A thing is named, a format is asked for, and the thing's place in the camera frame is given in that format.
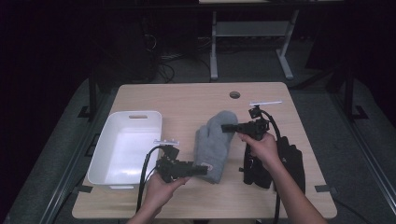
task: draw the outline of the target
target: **gray glove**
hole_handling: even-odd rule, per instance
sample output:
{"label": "gray glove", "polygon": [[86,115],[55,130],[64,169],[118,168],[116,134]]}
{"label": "gray glove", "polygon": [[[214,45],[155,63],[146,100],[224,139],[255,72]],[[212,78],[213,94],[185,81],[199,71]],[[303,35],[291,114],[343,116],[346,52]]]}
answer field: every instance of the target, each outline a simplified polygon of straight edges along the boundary
{"label": "gray glove", "polygon": [[223,133],[222,124],[237,124],[238,119],[231,111],[221,111],[203,125],[195,135],[195,165],[208,166],[207,175],[202,179],[218,184],[228,158],[233,133]]}

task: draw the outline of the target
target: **wooden table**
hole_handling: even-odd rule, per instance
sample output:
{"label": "wooden table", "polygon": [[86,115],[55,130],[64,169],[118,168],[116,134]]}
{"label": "wooden table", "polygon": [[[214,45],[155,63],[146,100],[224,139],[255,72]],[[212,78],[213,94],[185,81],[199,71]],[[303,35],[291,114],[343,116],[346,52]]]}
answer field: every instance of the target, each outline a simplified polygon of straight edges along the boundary
{"label": "wooden table", "polygon": [[[240,93],[239,99],[230,97]],[[195,132],[221,110],[233,111],[239,122],[251,120],[250,101],[283,101],[262,105],[273,116],[282,135],[303,152],[306,196],[326,218],[336,216],[329,192],[316,192],[315,186],[326,185],[318,162],[306,136],[289,91],[283,83],[206,83],[147,84],[121,86],[110,114],[127,110],[156,110],[163,115],[163,139],[180,141],[178,159],[193,161]],[[276,194],[243,183],[245,143],[236,135],[231,142],[228,162],[219,184],[212,185],[192,178],[180,187],[163,207],[157,218],[264,218],[273,217]],[[91,193],[80,192],[73,209],[77,218],[128,218],[134,214],[137,189],[106,189],[91,184]],[[281,205],[280,217],[286,217]]]}

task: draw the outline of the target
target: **white container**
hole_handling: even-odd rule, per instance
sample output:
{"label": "white container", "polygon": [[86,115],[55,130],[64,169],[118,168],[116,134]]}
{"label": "white container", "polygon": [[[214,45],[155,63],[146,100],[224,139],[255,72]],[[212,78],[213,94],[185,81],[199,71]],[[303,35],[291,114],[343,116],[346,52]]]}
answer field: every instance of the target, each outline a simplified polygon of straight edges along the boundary
{"label": "white container", "polygon": [[[88,180],[111,189],[133,189],[140,182],[146,155],[161,140],[163,118],[157,111],[111,114],[93,153]],[[150,157],[146,177],[155,167],[158,149]]]}

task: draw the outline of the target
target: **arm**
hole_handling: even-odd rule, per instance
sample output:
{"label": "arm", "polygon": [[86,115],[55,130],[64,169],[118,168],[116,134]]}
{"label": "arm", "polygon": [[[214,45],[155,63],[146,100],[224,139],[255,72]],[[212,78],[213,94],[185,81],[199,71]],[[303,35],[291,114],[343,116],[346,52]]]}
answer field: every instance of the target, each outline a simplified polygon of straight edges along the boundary
{"label": "arm", "polygon": [[261,141],[256,141],[246,134],[239,133],[238,136],[251,146],[252,156],[257,156],[264,168],[271,174],[292,223],[327,223],[283,166],[277,154],[273,135],[266,133]]}
{"label": "arm", "polygon": [[160,212],[163,206],[172,198],[173,192],[185,185],[188,177],[179,178],[172,183],[165,183],[158,173],[153,174],[148,181],[145,201],[139,211],[128,220],[127,224],[150,223]]}

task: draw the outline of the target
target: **person's left hand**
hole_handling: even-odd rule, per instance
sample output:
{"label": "person's left hand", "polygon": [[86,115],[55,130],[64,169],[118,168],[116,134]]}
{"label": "person's left hand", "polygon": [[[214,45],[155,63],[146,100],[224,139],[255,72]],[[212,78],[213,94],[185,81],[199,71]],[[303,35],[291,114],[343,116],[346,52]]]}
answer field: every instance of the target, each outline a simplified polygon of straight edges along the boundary
{"label": "person's left hand", "polygon": [[175,190],[187,183],[189,177],[181,177],[171,183],[165,183],[160,174],[154,173],[148,180],[148,188],[142,207],[154,211],[155,216],[161,212],[163,206],[172,198]]}

